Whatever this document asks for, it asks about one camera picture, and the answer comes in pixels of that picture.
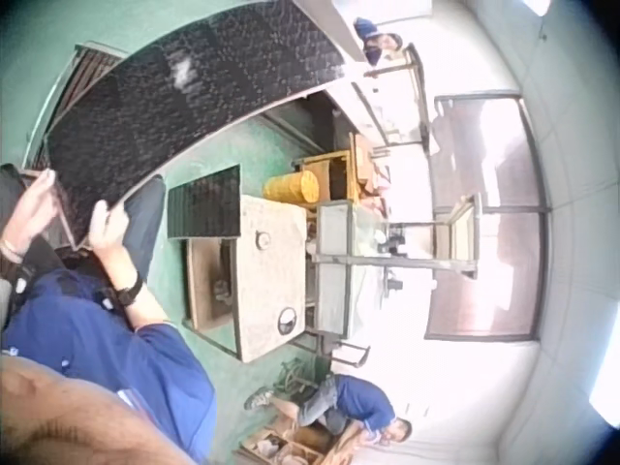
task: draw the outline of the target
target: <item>black wristwatch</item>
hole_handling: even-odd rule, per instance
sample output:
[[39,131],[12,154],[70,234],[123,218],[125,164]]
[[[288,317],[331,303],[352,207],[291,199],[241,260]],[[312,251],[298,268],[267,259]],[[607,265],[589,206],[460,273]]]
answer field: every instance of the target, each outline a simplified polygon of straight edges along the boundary
[[142,280],[142,278],[140,278],[140,275],[138,275],[136,284],[134,284],[132,288],[125,288],[117,291],[116,296],[118,297],[118,301],[121,303],[121,305],[123,305],[124,307],[129,307],[132,303],[134,303],[136,301],[136,297],[142,289],[143,284],[144,281]]

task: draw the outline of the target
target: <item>hand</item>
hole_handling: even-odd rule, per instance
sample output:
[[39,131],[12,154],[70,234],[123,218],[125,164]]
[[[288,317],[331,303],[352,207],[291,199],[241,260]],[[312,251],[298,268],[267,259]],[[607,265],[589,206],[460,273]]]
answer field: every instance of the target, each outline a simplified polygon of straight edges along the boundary
[[93,252],[102,262],[123,248],[123,237],[129,226],[129,217],[125,205],[120,203],[112,210],[106,201],[98,201],[90,220],[88,241]]
[[19,198],[13,215],[2,231],[2,239],[22,257],[28,252],[32,240],[45,231],[58,214],[53,192],[55,180],[54,171],[43,171]]

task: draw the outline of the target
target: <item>short hair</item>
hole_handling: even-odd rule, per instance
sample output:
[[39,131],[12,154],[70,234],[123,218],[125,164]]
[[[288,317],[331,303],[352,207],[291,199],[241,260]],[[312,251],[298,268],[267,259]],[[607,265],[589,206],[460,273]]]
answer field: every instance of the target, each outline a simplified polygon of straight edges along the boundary
[[398,442],[404,443],[409,438],[411,438],[411,433],[414,432],[414,427],[411,425],[411,422],[408,421],[407,419],[399,418],[398,420],[405,426],[405,434],[403,435],[403,438]]
[[396,42],[396,51],[400,50],[403,47],[403,38],[394,32],[390,32],[388,35]]

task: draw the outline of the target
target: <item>ceiling light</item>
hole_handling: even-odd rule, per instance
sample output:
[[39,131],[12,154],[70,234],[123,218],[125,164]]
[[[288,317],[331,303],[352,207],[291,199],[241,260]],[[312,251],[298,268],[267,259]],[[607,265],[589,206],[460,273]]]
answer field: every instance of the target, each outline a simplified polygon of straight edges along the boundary
[[523,3],[530,7],[538,16],[546,15],[551,6],[551,0],[523,0]]

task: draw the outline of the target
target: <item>green floor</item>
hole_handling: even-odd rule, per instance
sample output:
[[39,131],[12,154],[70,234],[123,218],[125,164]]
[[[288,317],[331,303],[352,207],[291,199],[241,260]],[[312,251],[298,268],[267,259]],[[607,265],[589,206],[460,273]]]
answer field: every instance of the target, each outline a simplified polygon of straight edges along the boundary
[[[132,52],[187,22],[248,2],[31,0],[14,3],[11,13],[0,23],[0,160],[20,165],[29,132],[55,78],[66,66],[74,44],[90,40]],[[194,147],[182,160],[167,167],[164,177],[168,187],[173,187],[240,163],[243,192],[259,195],[267,178],[289,171],[291,160],[302,155],[291,140],[254,119]],[[181,245],[168,241],[162,228],[149,287],[176,322],[186,312],[183,266]],[[312,358],[287,346],[253,363],[242,364],[181,330],[217,390],[218,425],[211,458],[215,463],[230,463],[231,450],[271,415],[244,412],[245,398],[256,388],[273,383],[283,361],[303,357],[311,363]]]

